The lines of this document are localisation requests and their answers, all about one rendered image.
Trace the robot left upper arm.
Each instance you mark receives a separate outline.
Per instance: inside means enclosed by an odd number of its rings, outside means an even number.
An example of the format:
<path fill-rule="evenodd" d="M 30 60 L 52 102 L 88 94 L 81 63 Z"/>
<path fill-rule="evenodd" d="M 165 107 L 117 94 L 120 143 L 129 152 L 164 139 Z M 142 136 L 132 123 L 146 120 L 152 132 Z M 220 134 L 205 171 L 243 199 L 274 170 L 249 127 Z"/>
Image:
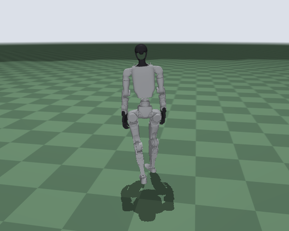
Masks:
<path fill-rule="evenodd" d="M 123 85 L 123 96 L 130 96 L 130 90 L 129 90 L 129 85 L 130 85 L 130 78 L 129 76 L 131 75 L 131 70 L 132 68 L 127 68 L 123 71 L 123 81 L 122 81 L 122 85 Z"/>

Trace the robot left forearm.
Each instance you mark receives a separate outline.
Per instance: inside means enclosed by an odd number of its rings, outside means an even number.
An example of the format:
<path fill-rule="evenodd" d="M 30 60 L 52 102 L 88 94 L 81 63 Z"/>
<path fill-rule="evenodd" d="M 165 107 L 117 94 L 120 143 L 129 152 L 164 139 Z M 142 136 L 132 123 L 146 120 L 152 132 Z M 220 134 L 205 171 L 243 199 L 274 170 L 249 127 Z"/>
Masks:
<path fill-rule="evenodd" d="M 122 97 L 121 97 L 121 100 L 122 100 L 122 104 L 121 104 L 121 113 L 122 111 L 125 112 L 125 115 L 128 113 L 128 101 L 129 101 L 129 98 L 126 97 L 126 96 L 123 96 L 123 90 L 122 90 Z"/>

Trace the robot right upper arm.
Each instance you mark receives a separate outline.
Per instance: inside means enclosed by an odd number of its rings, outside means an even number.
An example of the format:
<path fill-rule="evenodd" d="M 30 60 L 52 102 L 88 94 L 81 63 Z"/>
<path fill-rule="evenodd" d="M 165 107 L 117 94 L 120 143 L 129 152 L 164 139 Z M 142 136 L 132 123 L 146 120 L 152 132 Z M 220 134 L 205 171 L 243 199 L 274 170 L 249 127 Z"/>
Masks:
<path fill-rule="evenodd" d="M 164 76 L 163 76 L 163 69 L 160 66 L 153 66 L 155 73 L 157 74 L 156 78 L 157 78 L 157 93 L 164 93 Z"/>

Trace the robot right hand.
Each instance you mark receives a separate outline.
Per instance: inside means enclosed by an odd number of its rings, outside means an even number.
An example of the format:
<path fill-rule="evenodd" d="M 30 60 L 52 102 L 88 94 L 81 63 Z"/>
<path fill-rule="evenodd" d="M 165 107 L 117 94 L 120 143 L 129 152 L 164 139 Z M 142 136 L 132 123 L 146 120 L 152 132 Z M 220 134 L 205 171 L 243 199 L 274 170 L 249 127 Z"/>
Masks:
<path fill-rule="evenodd" d="M 162 111 L 161 111 L 161 115 L 162 115 L 162 118 L 161 118 L 161 121 L 160 121 L 161 125 L 164 124 L 164 122 L 165 122 L 165 118 L 166 118 L 166 113 L 165 112 L 166 112 L 166 108 L 164 107 L 164 108 L 162 108 Z"/>

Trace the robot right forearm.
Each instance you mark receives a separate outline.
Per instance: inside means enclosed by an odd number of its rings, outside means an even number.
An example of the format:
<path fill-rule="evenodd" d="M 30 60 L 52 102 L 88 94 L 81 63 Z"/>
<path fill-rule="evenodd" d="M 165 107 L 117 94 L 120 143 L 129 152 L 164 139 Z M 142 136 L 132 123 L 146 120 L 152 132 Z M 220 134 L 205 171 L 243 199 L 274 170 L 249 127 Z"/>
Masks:
<path fill-rule="evenodd" d="M 166 108 L 167 109 L 167 107 L 166 107 L 166 93 L 165 93 L 165 88 L 164 88 L 164 93 L 160 93 L 159 95 L 158 95 L 158 97 L 159 97 L 159 103 L 160 103 L 160 109 L 161 109 L 161 111 L 162 111 L 162 108 Z"/>

